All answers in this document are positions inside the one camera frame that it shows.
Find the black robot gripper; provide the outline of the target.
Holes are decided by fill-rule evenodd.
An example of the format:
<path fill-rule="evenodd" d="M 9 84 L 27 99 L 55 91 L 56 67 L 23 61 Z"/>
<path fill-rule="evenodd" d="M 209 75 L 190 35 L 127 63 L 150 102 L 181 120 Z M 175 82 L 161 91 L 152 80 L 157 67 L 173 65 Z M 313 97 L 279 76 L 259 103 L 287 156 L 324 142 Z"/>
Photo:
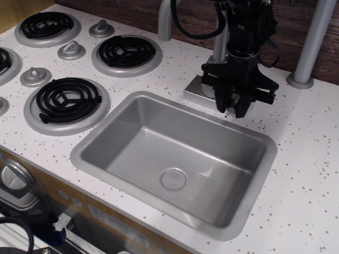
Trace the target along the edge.
<path fill-rule="evenodd" d="M 229 54 L 226 63 L 205 63 L 201 66 L 201 82 L 213 87 L 216 107 L 224 113 L 233 102 L 232 95 L 240 95 L 236 103 L 236 118 L 243 118 L 252 103 L 273 104 L 279 85 L 258 68 L 258 54 L 238 56 Z"/>

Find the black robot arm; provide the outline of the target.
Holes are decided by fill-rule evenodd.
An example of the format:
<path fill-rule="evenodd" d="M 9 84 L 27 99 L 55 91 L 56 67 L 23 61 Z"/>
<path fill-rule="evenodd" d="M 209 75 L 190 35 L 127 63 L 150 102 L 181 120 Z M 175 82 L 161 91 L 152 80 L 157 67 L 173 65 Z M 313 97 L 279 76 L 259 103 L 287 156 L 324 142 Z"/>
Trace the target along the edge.
<path fill-rule="evenodd" d="M 252 103 L 273 104 L 279 86 L 258 69 L 261 47 L 275 34 L 272 1 L 226 1 L 229 40 L 226 63 L 202 65 L 204 85 L 214 90 L 216 108 L 243 118 Z"/>

